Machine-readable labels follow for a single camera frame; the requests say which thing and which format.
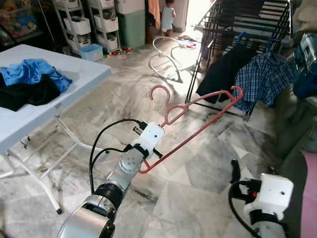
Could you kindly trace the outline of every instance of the blue container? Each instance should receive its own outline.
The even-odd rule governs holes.
[[[103,47],[97,44],[91,44],[79,49],[80,56],[84,60],[99,61],[104,58]]]

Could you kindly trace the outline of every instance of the child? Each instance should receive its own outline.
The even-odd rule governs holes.
[[[173,20],[176,16],[175,10],[174,10],[174,0],[166,0],[166,7],[164,7],[162,12],[162,23],[161,23],[161,36],[172,36],[173,32]]]

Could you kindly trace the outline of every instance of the black garment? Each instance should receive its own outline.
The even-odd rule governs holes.
[[[236,45],[209,67],[196,93],[200,96],[220,90],[227,90],[232,93],[230,87],[235,84],[234,78],[236,74],[256,55],[256,50],[246,48],[244,45]],[[219,101],[223,102],[227,98],[225,94],[221,95]],[[218,96],[214,96],[206,98],[205,100],[210,103],[215,103],[217,99]]]
[[[6,86],[0,73],[0,107],[16,112],[25,104],[43,105],[59,95],[58,87],[47,74],[42,74],[41,81],[35,84]]]

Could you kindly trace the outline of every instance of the green bin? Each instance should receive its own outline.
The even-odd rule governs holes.
[[[137,48],[145,44],[145,11],[117,13],[121,45]]]

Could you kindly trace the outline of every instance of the pink fabric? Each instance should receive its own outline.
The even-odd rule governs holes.
[[[302,151],[307,163],[303,194],[301,238],[317,238],[317,153]]]

